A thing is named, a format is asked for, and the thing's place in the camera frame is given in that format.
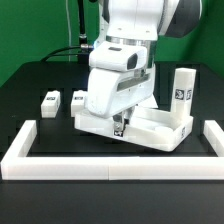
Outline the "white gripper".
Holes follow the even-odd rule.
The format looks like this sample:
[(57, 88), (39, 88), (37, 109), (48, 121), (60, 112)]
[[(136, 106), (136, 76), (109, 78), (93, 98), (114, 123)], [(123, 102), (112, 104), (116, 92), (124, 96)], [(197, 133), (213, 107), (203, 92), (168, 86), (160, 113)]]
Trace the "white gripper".
[(153, 94), (155, 67), (146, 65), (146, 47), (104, 41), (89, 56), (88, 111), (101, 118), (113, 116), (114, 130), (122, 131), (133, 115), (129, 108)]

